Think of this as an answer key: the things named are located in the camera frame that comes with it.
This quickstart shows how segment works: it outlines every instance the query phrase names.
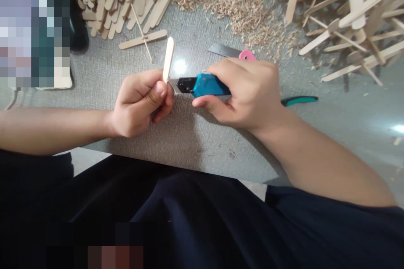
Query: pink handle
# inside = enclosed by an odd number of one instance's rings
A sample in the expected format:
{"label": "pink handle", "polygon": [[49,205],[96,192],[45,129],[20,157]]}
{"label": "pink handle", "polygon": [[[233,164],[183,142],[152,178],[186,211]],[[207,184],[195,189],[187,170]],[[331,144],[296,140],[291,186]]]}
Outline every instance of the pink handle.
{"label": "pink handle", "polygon": [[257,60],[249,50],[243,50],[239,55],[239,59],[247,60],[247,61],[256,61]]}

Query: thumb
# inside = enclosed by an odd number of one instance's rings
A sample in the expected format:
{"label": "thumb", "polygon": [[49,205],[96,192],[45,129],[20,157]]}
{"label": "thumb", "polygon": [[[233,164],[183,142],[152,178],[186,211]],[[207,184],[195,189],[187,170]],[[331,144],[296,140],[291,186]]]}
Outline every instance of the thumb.
{"label": "thumb", "polygon": [[218,97],[213,95],[205,95],[195,98],[192,106],[202,107],[209,111],[219,122],[229,123],[233,115],[233,111],[227,107]]}
{"label": "thumb", "polygon": [[162,81],[157,81],[153,88],[136,103],[136,106],[141,108],[145,114],[151,114],[158,109],[163,103],[165,95],[167,94],[167,86]]}

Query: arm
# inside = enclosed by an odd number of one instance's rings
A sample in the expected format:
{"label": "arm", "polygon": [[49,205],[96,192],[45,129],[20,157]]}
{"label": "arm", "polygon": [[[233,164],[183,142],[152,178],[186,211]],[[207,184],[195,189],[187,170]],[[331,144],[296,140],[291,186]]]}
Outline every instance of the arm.
{"label": "arm", "polygon": [[295,187],[364,206],[397,205],[367,164],[281,105],[276,65],[231,58],[207,71],[229,87],[232,97],[223,103],[203,96],[193,105],[219,122],[250,131],[276,156]]}
{"label": "arm", "polygon": [[0,112],[0,149],[48,156],[109,137],[136,137],[171,113],[174,91],[162,70],[128,76],[113,111],[21,108]]}

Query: box cutter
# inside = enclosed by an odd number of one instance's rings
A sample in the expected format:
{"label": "box cutter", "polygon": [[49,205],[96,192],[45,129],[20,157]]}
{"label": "box cutter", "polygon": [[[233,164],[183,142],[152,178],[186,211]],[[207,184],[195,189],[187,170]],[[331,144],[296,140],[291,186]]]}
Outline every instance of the box cutter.
{"label": "box cutter", "polygon": [[[239,51],[218,43],[213,44],[209,52],[224,57],[235,57],[247,61],[255,61],[254,55],[249,50]],[[199,74],[196,77],[168,79],[175,92],[191,93],[195,98],[203,95],[230,95],[229,88],[213,74]],[[318,97],[297,96],[281,100],[283,106],[288,107],[297,103],[316,102]]]}

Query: fingernail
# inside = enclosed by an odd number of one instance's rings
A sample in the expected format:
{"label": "fingernail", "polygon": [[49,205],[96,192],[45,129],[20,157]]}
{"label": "fingernail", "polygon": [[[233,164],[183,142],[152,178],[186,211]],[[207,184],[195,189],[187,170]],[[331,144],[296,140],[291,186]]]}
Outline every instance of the fingernail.
{"label": "fingernail", "polygon": [[164,84],[163,84],[163,82],[157,82],[156,91],[157,91],[158,94],[163,95],[163,93],[164,93]]}

